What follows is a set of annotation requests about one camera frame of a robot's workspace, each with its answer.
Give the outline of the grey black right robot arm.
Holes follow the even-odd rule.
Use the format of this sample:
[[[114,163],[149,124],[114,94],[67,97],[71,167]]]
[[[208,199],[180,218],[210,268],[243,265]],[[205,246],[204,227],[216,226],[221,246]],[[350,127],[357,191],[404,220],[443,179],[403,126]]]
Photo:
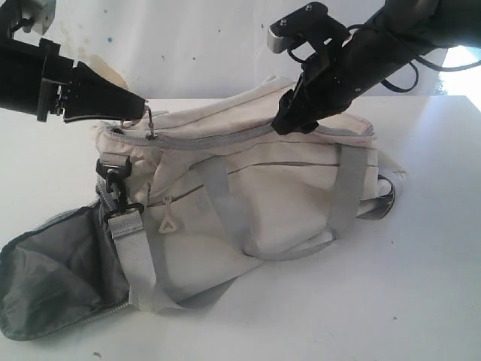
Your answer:
[[[293,54],[303,44],[314,51],[306,59]],[[456,46],[480,46],[478,1],[386,1],[365,23],[351,26],[330,17],[326,5],[310,2],[268,31],[271,51],[287,52],[302,68],[271,125],[280,135],[310,133],[379,83],[397,91],[387,79],[405,65],[445,71],[424,56]]]

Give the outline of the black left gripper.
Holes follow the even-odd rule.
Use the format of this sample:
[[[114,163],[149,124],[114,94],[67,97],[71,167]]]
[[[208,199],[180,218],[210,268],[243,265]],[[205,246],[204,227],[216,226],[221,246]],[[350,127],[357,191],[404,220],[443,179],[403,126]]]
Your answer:
[[[58,107],[58,91],[69,83],[64,121],[139,120],[146,100],[104,79],[83,62],[59,55],[60,45],[1,41],[1,107],[46,122]]]

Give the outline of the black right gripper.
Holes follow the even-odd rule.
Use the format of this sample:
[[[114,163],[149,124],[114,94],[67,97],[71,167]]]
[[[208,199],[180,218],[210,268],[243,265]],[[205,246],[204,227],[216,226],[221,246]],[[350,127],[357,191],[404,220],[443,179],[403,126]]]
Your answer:
[[[302,65],[296,88],[279,100],[271,122],[278,135],[310,134],[320,120],[344,112],[372,87],[372,34],[310,34],[314,54]]]

